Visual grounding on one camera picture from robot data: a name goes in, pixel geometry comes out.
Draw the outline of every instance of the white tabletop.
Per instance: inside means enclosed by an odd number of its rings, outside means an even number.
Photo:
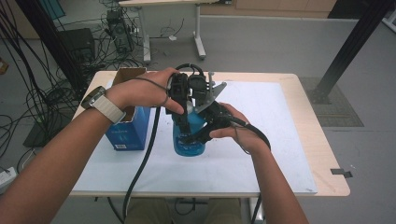
[[[97,86],[105,86],[115,75],[116,71],[98,72],[87,92]],[[297,76],[218,72],[214,79],[218,84],[220,80],[229,83],[218,100],[235,105],[247,115],[252,124],[267,134],[276,160],[297,195],[347,196],[350,193],[344,177],[331,172],[332,168],[340,168],[339,164]],[[249,82],[249,86],[264,86],[258,87],[259,90],[249,88],[249,94],[253,96],[247,98],[242,97],[247,93],[241,91],[245,84],[233,87],[231,81]],[[153,115],[154,111],[151,112],[148,134]],[[136,184],[134,195],[257,196],[255,192],[258,192],[258,187],[250,158],[231,139],[212,140],[207,143],[203,155],[184,158],[173,150],[171,125],[170,116],[162,114],[152,155]],[[285,150],[285,146],[290,146],[290,149]],[[282,158],[296,152],[299,157],[296,160],[287,159],[292,162],[291,165],[284,164]],[[112,149],[106,137],[102,138],[71,195],[123,196],[144,153],[145,151],[117,152]],[[290,176],[293,169],[298,167],[304,172]],[[316,188],[312,185],[311,176]]]
[[[316,193],[317,187],[280,85],[233,81],[227,84],[218,101],[240,109],[267,135],[276,161],[295,193]],[[147,144],[154,113],[152,110]],[[259,187],[251,158],[232,139],[212,140],[206,143],[203,155],[181,157],[173,150],[172,125],[171,116],[163,110],[154,148],[134,195],[257,196]],[[124,194],[144,153],[115,151],[104,136],[73,191]]]

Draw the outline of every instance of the watch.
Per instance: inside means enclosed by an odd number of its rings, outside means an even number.
[[[91,91],[81,102],[85,109],[96,108],[114,124],[120,122],[125,117],[125,112],[120,110],[116,105],[106,97],[106,89],[102,86]]]

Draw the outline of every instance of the table leg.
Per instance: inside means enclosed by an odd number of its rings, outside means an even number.
[[[396,9],[393,11],[393,13],[389,16],[387,19],[382,19],[382,22],[384,22],[393,32],[396,33],[396,25],[393,24],[396,21]]]
[[[144,14],[143,14],[143,8],[142,7],[137,7],[137,13],[139,15],[139,20],[140,20],[140,32],[142,32],[142,39],[143,39],[143,62],[145,63],[150,63],[151,62],[151,54],[150,54],[150,48],[149,48],[149,35],[146,34],[146,26],[144,22]]]
[[[200,21],[200,15],[201,15],[201,7],[199,4],[196,5],[196,10],[195,10],[195,32],[193,32],[194,35],[194,40],[195,40],[195,45],[198,48],[198,54],[199,57],[203,60],[206,57],[206,53],[204,50],[204,45],[202,44],[201,40],[201,21]]]

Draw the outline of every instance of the plug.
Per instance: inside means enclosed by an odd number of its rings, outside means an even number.
[[[10,167],[0,173],[0,189],[10,184],[15,177],[17,177],[17,173],[15,173],[14,167]]]

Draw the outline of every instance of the cardboard box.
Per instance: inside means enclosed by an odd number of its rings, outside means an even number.
[[[120,68],[113,81],[113,86],[146,73],[146,68]],[[126,116],[118,124],[111,125],[106,136],[116,150],[143,150],[149,125],[151,108],[129,106],[125,108]]]

